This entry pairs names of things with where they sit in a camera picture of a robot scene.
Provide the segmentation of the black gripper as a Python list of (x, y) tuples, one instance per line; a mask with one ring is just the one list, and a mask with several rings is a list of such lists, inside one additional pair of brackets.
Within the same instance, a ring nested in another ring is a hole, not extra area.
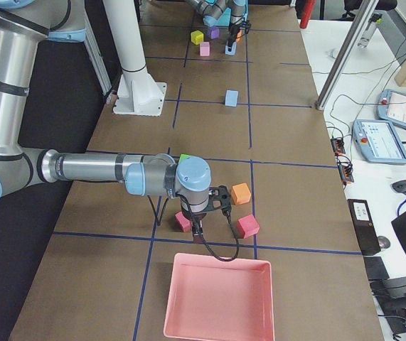
[(230, 36), (227, 40), (226, 46), (232, 48), (238, 33), (246, 35), (250, 32), (251, 23), (249, 20), (238, 21), (237, 23), (230, 23)]
[(226, 186), (209, 187), (205, 192), (204, 201), (201, 204), (193, 204), (188, 201), (188, 216), (192, 222), (192, 235), (195, 244), (203, 243), (203, 230), (201, 220), (208, 214), (220, 210), (231, 221), (231, 195)]

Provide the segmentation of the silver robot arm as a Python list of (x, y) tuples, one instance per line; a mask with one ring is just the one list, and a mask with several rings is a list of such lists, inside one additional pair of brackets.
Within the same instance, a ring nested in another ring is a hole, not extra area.
[(187, 0), (198, 14), (203, 17), (203, 23), (207, 27), (216, 25), (218, 19), (230, 9), (230, 21), (228, 24), (229, 37), (225, 45), (226, 50), (231, 53), (234, 51), (234, 44), (238, 33), (243, 28), (244, 34), (248, 34), (251, 24), (247, 19), (247, 2), (241, 0), (217, 0), (214, 3), (207, 1)]
[[(162, 118), (116, 115), (101, 103), (84, 48), (42, 43), (32, 77), (20, 141), (62, 151), (170, 151), (207, 158), (235, 152), (221, 104), (170, 101)], [(114, 183), (35, 185), (0, 199), (0, 252), (38, 251), (53, 229), (61, 234), (143, 237), (154, 216), (144, 197)]]

